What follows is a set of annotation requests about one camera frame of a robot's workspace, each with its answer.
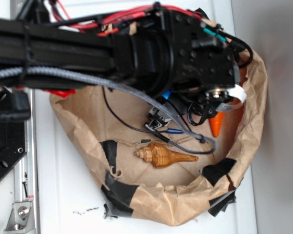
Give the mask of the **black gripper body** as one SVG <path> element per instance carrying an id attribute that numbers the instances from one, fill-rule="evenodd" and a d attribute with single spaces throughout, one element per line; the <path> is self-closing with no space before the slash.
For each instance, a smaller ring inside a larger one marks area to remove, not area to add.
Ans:
<path id="1" fill-rule="evenodd" d="M 178 97 L 161 97 L 159 103 L 166 107 L 175 117 L 180 117 L 186 113 L 186 103 Z M 167 127 L 172 118 L 165 114 L 162 110 L 152 107 L 148 114 L 149 122 L 145 123 L 145 127 L 149 130 L 157 130 Z"/>

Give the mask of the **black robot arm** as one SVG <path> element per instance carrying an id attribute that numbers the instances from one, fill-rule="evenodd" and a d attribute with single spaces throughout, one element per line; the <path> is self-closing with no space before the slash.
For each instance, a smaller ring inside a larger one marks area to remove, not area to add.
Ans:
<path id="1" fill-rule="evenodd" d="M 166 91 L 196 104 L 230 102 L 240 81 L 234 50 L 198 12 L 144 5 L 97 15 L 85 33 L 72 21 L 0 19 L 0 85 L 70 90 L 124 85 L 151 98 Z"/>

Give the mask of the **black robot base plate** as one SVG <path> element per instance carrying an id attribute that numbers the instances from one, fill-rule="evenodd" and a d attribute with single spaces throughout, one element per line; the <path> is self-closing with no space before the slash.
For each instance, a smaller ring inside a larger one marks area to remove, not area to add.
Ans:
<path id="1" fill-rule="evenodd" d="M 31 118 L 27 93 L 0 90 L 0 182 L 26 153 L 26 122 Z"/>

